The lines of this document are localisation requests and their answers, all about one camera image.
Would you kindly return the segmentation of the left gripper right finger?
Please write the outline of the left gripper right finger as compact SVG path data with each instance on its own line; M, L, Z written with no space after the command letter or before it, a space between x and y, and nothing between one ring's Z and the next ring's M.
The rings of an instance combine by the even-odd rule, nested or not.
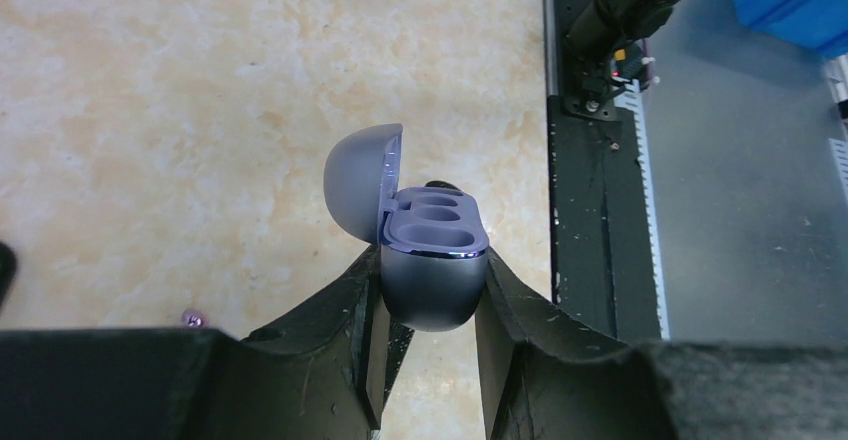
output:
M490 439L843 439L843 347L629 345L491 253L475 315Z

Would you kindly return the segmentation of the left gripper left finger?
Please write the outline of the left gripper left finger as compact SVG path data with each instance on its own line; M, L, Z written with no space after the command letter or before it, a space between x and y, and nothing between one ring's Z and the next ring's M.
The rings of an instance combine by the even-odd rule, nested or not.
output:
M368 247L333 282L235 339L214 328L1 335L5 439L374 439L411 332Z

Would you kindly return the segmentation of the purple earbud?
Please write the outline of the purple earbud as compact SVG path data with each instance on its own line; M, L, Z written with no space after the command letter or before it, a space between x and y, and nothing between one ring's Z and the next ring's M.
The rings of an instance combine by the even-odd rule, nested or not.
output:
M206 316L195 309L187 309L181 314L181 324L188 328L206 328Z

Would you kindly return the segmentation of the grey-blue earbud charging case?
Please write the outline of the grey-blue earbud charging case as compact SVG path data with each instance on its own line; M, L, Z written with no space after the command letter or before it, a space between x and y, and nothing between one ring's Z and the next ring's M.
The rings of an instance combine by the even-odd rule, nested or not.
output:
M356 131L330 151L326 207L347 234L375 245L382 297L402 325L443 332L474 314L490 240L475 198L461 190L400 188L403 127Z

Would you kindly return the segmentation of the black earbud charging case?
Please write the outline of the black earbud charging case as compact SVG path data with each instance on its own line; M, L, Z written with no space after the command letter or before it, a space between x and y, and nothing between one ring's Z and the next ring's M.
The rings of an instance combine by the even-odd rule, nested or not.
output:
M4 242L0 243L0 305L3 305L11 289L18 269L15 252Z

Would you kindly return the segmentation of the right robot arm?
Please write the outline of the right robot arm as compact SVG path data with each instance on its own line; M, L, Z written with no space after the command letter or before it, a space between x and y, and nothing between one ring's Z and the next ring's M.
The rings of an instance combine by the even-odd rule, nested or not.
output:
M680 0L554 0L558 92L565 114L614 121L625 80L615 54L664 26Z

